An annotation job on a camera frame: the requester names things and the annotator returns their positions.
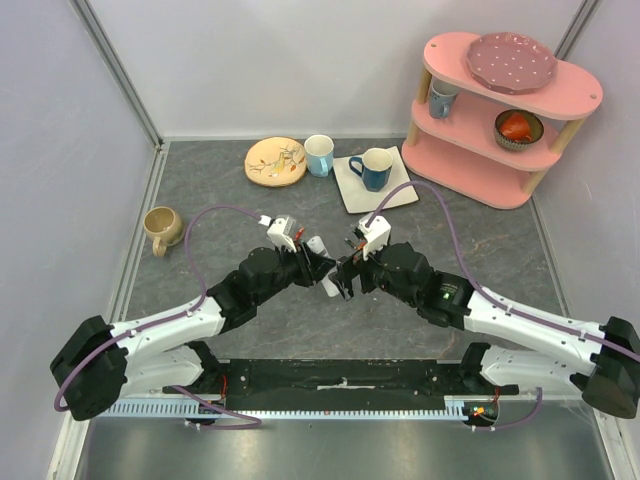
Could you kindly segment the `white remote control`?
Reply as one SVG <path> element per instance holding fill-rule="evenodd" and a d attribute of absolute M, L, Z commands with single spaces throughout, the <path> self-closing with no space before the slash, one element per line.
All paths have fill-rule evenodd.
<path fill-rule="evenodd" d="M 330 275 L 336 272 L 336 263 L 330 256 L 322 238 L 320 236 L 311 237 L 306 241 L 306 246 L 314 254 L 312 266 L 318 282 L 330 298 L 338 296 L 340 290 L 330 279 Z"/>

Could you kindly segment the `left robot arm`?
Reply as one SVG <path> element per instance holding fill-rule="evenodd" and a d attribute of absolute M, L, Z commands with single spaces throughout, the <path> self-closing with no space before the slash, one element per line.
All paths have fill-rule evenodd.
<path fill-rule="evenodd" d="M 335 267 L 308 245 L 252 250 L 221 282 L 196 299 L 141 320 L 84 320 L 50 364 L 58 385 L 54 408 L 77 421 L 108 410 L 134 381 L 133 369 L 156 355 L 244 325 L 260 305 L 295 284 L 309 288 Z"/>

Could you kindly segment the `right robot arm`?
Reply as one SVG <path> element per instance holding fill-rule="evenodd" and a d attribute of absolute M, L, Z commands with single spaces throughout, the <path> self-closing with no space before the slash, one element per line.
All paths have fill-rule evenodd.
<path fill-rule="evenodd" d="M 379 289 L 429 323 L 505 339 L 532 351 L 515 360 L 493 347 L 472 347 L 458 381 L 477 394 L 490 385 L 577 391 L 591 407 L 622 419 L 639 406 L 639 335 L 627 320 L 604 323 L 561 317 L 475 287 L 458 275 L 435 270 L 408 243 L 374 254 L 341 258 L 329 276 L 340 294 L 353 296 L 358 279 L 365 293 Z"/>

